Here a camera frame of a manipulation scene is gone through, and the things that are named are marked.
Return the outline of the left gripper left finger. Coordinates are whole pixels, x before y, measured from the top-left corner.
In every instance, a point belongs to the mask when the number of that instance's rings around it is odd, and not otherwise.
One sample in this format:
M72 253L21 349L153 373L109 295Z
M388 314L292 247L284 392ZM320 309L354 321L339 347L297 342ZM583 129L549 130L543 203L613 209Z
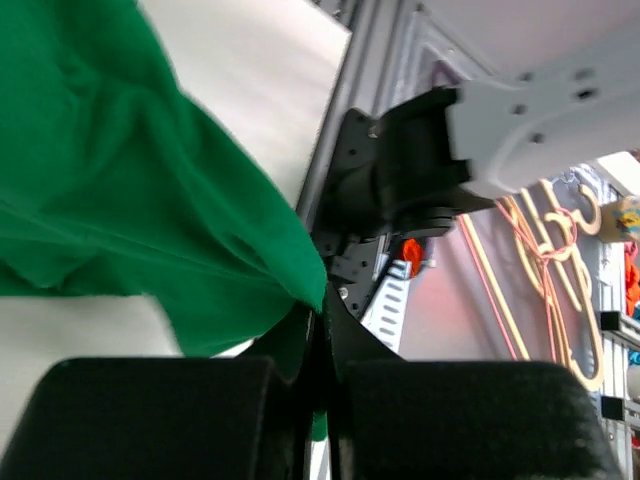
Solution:
M77 358L38 382L5 479L305 479L308 419L267 358Z

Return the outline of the bright green t shirt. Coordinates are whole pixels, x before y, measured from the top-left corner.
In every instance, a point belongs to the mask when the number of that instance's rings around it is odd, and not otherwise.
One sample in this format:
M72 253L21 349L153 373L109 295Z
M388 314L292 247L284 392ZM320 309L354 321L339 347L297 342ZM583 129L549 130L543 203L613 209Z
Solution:
M326 273L139 1L1 5L1 438L77 357L212 357Z

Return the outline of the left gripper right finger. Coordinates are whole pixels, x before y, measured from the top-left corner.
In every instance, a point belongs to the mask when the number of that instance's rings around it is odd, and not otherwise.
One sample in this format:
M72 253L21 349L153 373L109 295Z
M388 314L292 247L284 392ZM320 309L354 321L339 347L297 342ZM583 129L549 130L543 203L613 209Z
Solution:
M407 361L326 294L336 479L618 479L590 398L544 362Z

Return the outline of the pile of spare hangers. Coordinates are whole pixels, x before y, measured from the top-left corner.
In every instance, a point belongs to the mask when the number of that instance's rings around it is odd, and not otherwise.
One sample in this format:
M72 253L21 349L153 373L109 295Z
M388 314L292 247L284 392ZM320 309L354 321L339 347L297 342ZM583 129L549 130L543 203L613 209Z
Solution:
M591 218L586 219L578 209L568 210L560 205L553 184L541 179L539 185L550 205L541 213L525 188L520 198L527 212L523 213L512 196L497 201L495 206L511 227L516 251L535 292L545 309L551 360L569 369L589 392L598 391L604 382L604 351L600 327L592 305L592 281L589 269L578 247L581 233L594 236L602 225L601 209L593 191L580 184L578 193L591 206ZM469 215L458 217L467 249L486 291L491 309L507 349L514 360L531 359L515 317L507 303L491 262L478 237ZM576 312L585 315L589 334L593 367L590 374L582 371L574 358L565 321L549 269L553 267Z

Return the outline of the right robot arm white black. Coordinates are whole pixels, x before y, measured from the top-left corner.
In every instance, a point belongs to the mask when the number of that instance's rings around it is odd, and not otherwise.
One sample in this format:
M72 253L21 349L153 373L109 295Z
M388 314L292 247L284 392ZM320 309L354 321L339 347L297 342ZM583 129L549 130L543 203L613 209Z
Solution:
M541 177L639 143L639 23L517 75L435 87L372 118L348 103L375 21L356 24L299 213L315 241L438 236Z

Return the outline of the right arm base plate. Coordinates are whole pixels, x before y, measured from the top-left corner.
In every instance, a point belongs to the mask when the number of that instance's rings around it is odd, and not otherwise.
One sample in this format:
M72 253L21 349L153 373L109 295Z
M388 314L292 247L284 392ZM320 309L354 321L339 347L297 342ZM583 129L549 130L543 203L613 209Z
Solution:
M346 308L355 317L363 314L373 284L377 239L384 230L373 126L373 119L358 109L345 114L312 227L329 282L343 291Z

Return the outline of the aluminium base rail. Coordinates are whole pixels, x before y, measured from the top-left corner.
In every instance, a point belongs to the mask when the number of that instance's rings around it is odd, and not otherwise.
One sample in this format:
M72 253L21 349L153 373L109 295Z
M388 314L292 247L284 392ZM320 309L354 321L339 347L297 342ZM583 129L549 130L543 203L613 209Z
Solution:
M319 1L323 11L347 27L346 46L320 134L312 154L296 211L310 225L319 211L321 189L328 185L329 161L337 145L341 122L351 109L364 115L368 127L390 108L409 98L403 69L415 46L422 1ZM393 352L400 348L409 298L410 264L391 264L369 306L360 303L388 260L391 237L378 236L359 248L369 262L364 279L342 283L339 293L348 309L362 317L364 327Z

